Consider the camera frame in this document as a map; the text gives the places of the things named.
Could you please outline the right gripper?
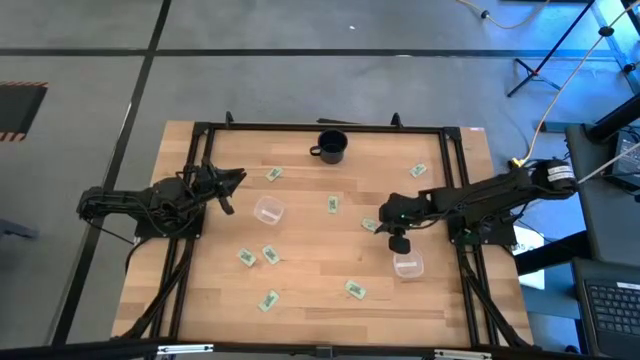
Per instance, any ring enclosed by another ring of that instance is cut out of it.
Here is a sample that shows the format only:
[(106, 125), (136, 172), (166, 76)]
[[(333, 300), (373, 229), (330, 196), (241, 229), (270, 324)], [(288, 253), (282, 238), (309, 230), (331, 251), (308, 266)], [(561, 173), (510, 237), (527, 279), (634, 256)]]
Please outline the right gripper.
[[(387, 201), (379, 207), (379, 221), (381, 224), (375, 234), (388, 232), (388, 225), (415, 225), (426, 221), (433, 214), (433, 206), (423, 193), (416, 197), (408, 197), (399, 193), (391, 193)], [(404, 228), (391, 231), (388, 246), (391, 251), (400, 255), (411, 252), (411, 242), (405, 237)]]

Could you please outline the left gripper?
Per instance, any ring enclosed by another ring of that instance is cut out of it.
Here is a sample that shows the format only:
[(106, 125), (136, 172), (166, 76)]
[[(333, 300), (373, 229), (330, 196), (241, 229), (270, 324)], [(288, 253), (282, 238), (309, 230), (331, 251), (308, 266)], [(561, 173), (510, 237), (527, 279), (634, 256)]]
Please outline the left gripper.
[(189, 196), (186, 209), (194, 209), (216, 199), (225, 214), (234, 214), (230, 198), (247, 176), (244, 168), (220, 169), (211, 163), (200, 166), (188, 165), (185, 167), (185, 176), (188, 175), (192, 179), (188, 182)]

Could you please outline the clear plastic container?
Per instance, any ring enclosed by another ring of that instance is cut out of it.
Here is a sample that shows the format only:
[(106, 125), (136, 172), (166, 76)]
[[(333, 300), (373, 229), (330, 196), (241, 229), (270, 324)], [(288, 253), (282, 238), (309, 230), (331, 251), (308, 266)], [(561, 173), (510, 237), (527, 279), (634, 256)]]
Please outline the clear plastic container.
[(255, 207), (253, 214), (261, 222), (267, 225), (276, 225), (283, 217), (285, 204), (271, 196), (261, 197)]
[(424, 261), (420, 251), (412, 248), (407, 254), (395, 253), (392, 265), (396, 275), (404, 279), (420, 277), (424, 273)]

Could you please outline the black mug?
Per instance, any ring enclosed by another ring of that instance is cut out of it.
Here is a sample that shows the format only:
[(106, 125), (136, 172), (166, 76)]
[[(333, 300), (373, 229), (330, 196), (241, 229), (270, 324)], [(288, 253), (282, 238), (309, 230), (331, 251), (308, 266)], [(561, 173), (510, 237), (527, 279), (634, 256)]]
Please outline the black mug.
[(344, 158), (348, 146), (348, 138), (338, 129), (327, 129), (321, 132), (317, 143), (309, 149), (311, 156), (319, 157), (326, 164), (337, 164)]

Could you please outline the white paper sheet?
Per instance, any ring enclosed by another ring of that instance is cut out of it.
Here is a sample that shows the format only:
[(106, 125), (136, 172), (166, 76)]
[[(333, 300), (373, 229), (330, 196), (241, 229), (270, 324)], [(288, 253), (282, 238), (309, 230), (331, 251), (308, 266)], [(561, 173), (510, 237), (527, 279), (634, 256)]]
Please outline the white paper sheet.
[[(513, 229), (516, 237), (516, 244), (511, 247), (511, 251), (514, 256), (537, 249), (544, 245), (544, 237), (539, 233), (519, 226), (514, 226)], [(533, 273), (520, 275), (519, 282), (521, 285), (526, 287), (544, 290), (545, 273), (543, 270), (537, 270)]]

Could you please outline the black overhead gantry bar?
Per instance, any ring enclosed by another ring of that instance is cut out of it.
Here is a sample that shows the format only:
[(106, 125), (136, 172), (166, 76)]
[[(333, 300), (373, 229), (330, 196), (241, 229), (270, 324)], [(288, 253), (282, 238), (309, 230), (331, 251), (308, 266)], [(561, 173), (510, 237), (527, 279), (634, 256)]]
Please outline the black overhead gantry bar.
[[(108, 341), (46, 345), (0, 349), (0, 360), (132, 360), (158, 356), (160, 345), (213, 344), (213, 353), (260, 353), (306, 355), (317, 359), (330, 360), (338, 356), (398, 356), (419, 357), (433, 360), (434, 350), (429, 347), (368, 347), (368, 346), (330, 346), (330, 345), (269, 345), (240, 343), (193, 343), (179, 342), (171, 338), (150, 339), (112, 339)], [(534, 347), (511, 348), (480, 345), (467, 350), (487, 352), (493, 360), (618, 360), (610, 357), (596, 357), (575, 353), (548, 352)]]

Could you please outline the grey side desk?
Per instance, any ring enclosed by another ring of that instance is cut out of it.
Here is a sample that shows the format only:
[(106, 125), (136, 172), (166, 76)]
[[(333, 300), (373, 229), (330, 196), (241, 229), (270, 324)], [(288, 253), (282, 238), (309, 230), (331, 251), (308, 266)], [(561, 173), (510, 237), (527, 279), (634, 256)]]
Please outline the grey side desk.
[(585, 129), (565, 131), (592, 253), (600, 261), (640, 267), (640, 202), (593, 171), (611, 156), (605, 144), (591, 142)]

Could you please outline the thin black tripod stand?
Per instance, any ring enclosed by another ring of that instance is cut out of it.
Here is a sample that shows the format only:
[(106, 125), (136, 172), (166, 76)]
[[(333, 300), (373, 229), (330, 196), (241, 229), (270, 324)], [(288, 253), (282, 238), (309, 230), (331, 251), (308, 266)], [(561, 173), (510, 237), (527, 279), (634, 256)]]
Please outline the thin black tripod stand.
[(514, 59), (515, 63), (517, 65), (519, 65), (520, 67), (522, 67), (526, 71), (527, 75), (522, 81), (520, 81), (512, 90), (510, 90), (506, 94), (506, 96), (508, 98), (511, 98), (519, 90), (521, 90), (523, 87), (525, 87), (526, 85), (528, 85), (529, 83), (532, 83), (532, 82), (542, 82), (542, 83), (550, 86), (551, 88), (553, 88), (556, 91), (560, 90), (560, 86), (558, 84), (554, 83), (552, 80), (549, 80), (546, 77), (541, 75), (541, 70), (546, 65), (546, 63), (551, 59), (551, 57), (556, 54), (558, 48), (564, 43), (566, 38), (571, 34), (571, 32), (576, 27), (576, 25), (582, 20), (582, 18), (586, 15), (586, 13), (591, 9), (591, 7), (595, 3), (595, 0), (585, 0), (585, 1), (586, 1), (586, 5), (584, 6), (584, 8), (577, 15), (577, 17), (573, 20), (571, 25), (565, 30), (565, 32), (562, 34), (562, 36), (557, 40), (557, 42), (554, 44), (554, 46), (548, 51), (546, 56), (538, 64), (538, 66), (536, 68), (532, 68), (531, 66), (529, 66), (526, 62), (524, 62), (520, 58), (515, 58)]

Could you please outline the grey chair base leg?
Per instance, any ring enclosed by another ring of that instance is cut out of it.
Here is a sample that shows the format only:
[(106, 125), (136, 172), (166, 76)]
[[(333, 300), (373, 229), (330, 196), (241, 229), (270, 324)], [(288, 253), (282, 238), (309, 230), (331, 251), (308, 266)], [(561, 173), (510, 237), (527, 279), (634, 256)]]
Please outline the grey chair base leg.
[(27, 239), (35, 239), (39, 236), (39, 232), (29, 227), (25, 227), (5, 219), (0, 219), (0, 239), (4, 236), (11, 235)]

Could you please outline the black hazard-striped floor mat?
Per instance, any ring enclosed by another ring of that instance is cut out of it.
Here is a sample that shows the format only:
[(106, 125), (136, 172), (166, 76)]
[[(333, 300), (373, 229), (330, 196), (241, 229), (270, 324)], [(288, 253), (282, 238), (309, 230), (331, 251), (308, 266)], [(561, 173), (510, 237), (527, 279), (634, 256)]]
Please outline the black hazard-striped floor mat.
[(26, 138), (47, 91), (47, 82), (0, 82), (0, 142)]

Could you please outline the thick black desk pole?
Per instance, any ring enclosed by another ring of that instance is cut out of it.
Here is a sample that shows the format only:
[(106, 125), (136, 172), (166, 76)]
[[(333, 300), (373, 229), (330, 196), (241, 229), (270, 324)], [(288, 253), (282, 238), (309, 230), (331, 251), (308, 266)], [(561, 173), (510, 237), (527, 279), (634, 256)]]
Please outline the thick black desk pole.
[(604, 142), (639, 118), (640, 94), (636, 94), (589, 128), (586, 136), (592, 142)]

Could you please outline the grey metal stand bar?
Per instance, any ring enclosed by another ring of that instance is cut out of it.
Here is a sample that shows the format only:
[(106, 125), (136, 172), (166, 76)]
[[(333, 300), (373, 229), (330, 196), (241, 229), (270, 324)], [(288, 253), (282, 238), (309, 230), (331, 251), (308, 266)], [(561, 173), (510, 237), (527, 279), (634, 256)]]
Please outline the grey metal stand bar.
[(605, 38), (620, 76), (634, 95), (640, 94), (640, 4), (624, 12), (636, 0), (596, 0), (593, 15), (599, 27), (610, 26), (614, 33)]

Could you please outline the silver metal bracket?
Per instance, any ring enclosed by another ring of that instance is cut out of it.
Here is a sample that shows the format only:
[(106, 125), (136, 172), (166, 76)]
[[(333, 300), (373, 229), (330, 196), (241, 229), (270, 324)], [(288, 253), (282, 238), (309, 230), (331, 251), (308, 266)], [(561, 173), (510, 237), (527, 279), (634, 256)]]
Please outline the silver metal bracket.
[(215, 349), (213, 344), (179, 344), (179, 345), (160, 345), (157, 347), (156, 354), (160, 355), (180, 355), (193, 353), (213, 352)]
[(435, 349), (433, 360), (493, 360), (492, 354), (487, 352)]

